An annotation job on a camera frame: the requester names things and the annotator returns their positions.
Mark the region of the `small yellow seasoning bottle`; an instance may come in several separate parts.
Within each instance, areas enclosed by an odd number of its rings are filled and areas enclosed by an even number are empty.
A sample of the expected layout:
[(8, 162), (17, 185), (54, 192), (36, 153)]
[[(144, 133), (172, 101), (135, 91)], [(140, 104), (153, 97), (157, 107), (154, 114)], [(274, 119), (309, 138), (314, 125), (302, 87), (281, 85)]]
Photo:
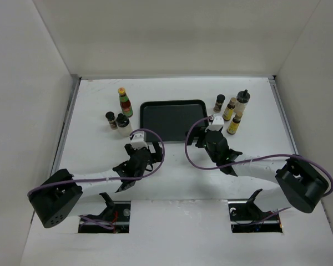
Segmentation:
[(230, 125), (227, 128), (228, 134), (234, 135), (237, 132), (242, 116), (243, 116), (242, 112), (237, 112), (235, 114)]

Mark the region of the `brown-capped yellow sauce bottle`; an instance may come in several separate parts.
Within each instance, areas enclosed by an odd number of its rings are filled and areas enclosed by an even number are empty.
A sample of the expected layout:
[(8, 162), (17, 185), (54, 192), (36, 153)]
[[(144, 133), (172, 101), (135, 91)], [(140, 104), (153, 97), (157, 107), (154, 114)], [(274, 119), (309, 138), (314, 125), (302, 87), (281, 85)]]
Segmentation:
[(229, 103), (226, 106), (226, 109), (224, 110), (223, 113), (223, 119), (224, 121), (229, 121), (233, 115), (234, 109), (235, 109), (235, 105), (236, 105), (236, 98), (231, 98)]

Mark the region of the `white salt dispenser bottle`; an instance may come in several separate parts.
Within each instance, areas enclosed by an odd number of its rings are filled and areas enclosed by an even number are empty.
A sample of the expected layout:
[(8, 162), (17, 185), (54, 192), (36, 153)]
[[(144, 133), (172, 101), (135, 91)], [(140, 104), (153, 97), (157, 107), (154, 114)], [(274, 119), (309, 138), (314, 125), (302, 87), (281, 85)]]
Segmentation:
[(120, 113), (116, 118), (116, 124), (118, 127), (118, 132), (123, 137), (129, 137), (133, 131), (129, 118), (126, 115)]

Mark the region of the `black-capped spice jar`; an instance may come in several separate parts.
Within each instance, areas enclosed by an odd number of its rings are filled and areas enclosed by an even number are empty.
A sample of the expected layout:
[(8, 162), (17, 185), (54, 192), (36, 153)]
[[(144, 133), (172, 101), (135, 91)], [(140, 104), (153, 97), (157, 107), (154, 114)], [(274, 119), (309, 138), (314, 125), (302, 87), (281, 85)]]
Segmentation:
[(215, 102), (215, 105), (214, 105), (214, 108), (213, 108), (213, 111), (215, 113), (220, 113), (221, 112), (224, 101), (225, 101), (225, 95), (223, 95), (223, 94), (217, 95), (216, 102)]

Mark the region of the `black-capped pepper shaker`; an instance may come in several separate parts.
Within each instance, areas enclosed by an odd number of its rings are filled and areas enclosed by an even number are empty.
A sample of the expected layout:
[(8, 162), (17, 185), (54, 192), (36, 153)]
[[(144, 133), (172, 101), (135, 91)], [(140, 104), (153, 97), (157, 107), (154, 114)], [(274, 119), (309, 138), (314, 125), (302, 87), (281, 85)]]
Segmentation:
[(116, 119), (115, 119), (115, 115), (112, 111), (109, 111), (105, 114), (106, 119), (109, 122), (110, 128), (112, 130), (116, 130), (118, 128), (117, 123), (116, 123)]

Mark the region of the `red chili sauce bottle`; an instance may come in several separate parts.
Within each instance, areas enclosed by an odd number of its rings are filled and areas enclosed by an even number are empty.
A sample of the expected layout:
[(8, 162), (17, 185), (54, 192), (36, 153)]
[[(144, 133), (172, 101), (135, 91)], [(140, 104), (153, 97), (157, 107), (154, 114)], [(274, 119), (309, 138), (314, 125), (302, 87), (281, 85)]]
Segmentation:
[(118, 94), (119, 94), (119, 102), (120, 102), (120, 107), (122, 109), (122, 113), (127, 117), (132, 117), (133, 109), (131, 102), (126, 94), (125, 88), (123, 87), (119, 88)]

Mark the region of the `white sugar dispenser jar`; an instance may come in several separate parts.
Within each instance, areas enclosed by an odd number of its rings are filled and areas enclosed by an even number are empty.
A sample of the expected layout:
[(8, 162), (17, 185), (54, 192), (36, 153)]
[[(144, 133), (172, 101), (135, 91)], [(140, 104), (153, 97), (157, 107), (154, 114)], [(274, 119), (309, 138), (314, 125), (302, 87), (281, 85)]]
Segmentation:
[(236, 96), (235, 112), (244, 112), (246, 105), (250, 100), (250, 94), (247, 89), (238, 92)]

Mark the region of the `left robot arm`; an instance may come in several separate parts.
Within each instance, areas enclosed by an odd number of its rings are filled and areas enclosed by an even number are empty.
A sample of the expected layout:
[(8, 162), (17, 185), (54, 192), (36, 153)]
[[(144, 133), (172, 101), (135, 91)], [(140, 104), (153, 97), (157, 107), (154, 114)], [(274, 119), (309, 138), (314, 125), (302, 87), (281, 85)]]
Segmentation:
[(107, 185), (120, 181), (116, 192), (123, 192), (145, 176), (152, 175), (164, 161), (164, 144), (153, 142), (154, 151), (144, 141), (131, 142), (124, 146), (129, 159), (111, 170), (78, 176), (66, 168), (58, 170), (40, 186), (28, 192), (31, 203), (44, 228), (52, 228), (72, 216), (79, 200), (93, 195), (102, 196), (94, 208), (94, 214), (86, 214), (87, 222), (107, 221), (113, 216), (115, 203), (108, 195)]

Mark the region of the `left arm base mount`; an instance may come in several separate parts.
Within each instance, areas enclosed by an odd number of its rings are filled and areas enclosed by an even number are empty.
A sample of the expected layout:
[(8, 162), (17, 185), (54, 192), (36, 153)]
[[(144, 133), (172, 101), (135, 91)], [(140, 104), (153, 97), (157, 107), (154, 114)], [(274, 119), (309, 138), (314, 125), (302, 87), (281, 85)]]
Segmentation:
[(105, 192), (99, 195), (105, 208), (96, 215), (80, 216), (78, 233), (129, 233), (131, 201), (113, 201)]

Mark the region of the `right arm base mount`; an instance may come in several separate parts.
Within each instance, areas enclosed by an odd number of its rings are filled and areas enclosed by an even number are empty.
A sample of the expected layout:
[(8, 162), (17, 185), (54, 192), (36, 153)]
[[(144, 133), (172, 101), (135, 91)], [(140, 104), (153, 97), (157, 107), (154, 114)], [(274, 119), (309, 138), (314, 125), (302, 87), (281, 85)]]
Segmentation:
[(272, 211), (263, 212), (254, 203), (262, 189), (248, 199), (228, 201), (230, 226), (233, 233), (282, 233), (280, 216)]

